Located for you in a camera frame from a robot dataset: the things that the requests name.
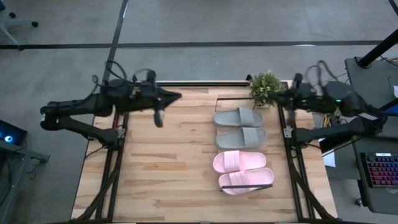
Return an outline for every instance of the wooden tabletop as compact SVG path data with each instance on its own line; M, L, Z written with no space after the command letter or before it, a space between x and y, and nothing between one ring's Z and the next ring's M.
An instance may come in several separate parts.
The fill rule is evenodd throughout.
M215 137L228 129L217 128L212 119L216 109L251 108L253 102L249 100L219 101L216 106L217 98L248 96L249 90L245 87L166 89L181 92L183 98L163 114L164 128L154 125L153 111L130 114L114 222L297 221L277 109L256 108L262 114L267 132L265 145L257 151L266 155L266 167L275 175L273 188L230 196L218 190L219 175L212 169L213 158L219 153ZM99 128L111 125L112 116L95 119ZM297 126L313 128L311 114L299 111ZM99 147L93 141L87 153ZM320 150L309 147L303 156L312 192L336 216ZM83 213L98 193L105 157L104 149L85 161L72 218ZM300 197L305 210L302 192ZM107 200L104 209L108 209Z

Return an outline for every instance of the keyboard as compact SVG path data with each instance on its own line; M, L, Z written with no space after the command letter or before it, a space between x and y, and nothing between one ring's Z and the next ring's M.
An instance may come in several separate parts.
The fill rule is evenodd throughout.
M361 153L370 187L398 188L398 153Z

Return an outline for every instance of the slide sandal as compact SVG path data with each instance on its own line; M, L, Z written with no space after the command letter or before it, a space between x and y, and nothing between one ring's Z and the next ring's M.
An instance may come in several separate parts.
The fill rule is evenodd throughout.
M266 185L274 182L274 173L268 168L255 170L242 170L239 172L232 172L223 174L218 179L220 187L234 186L234 185ZM222 189L223 192L229 195L240 195L253 190L258 187L241 188L241 189Z
M218 111L214 113L213 121L220 126L254 127L262 126L261 115L249 108L237 108L230 111Z
M261 152L225 151L213 160L213 168L219 174L240 170L259 169L266 166L266 156Z
M216 146L219 149L250 149L261 147L266 139L266 130L262 128L239 128L217 135Z

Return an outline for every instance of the green plant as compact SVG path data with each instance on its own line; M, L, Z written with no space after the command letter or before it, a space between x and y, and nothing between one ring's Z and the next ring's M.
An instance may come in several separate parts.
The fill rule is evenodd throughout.
M250 96L254 98L257 106L274 106L275 101L268 97L268 93L281 91L284 86L280 82L280 78L269 70L266 73L254 75L253 79L250 80L249 88L251 90Z

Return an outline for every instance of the pink slide sandal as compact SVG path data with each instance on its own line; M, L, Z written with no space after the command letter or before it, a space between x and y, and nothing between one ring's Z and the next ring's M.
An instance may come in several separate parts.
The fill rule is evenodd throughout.
M213 168L219 174L240 170L259 169L266 166L266 156L261 152L225 151L213 160Z
M229 174L223 174L218 179L218 184L220 185L223 192L229 195L240 195L248 193L250 191L260 189L260 187L235 188L235 189L223 189L222 187L236 186L236 185L270 185L273 182L274 182L274 174L268 168L232 172Z

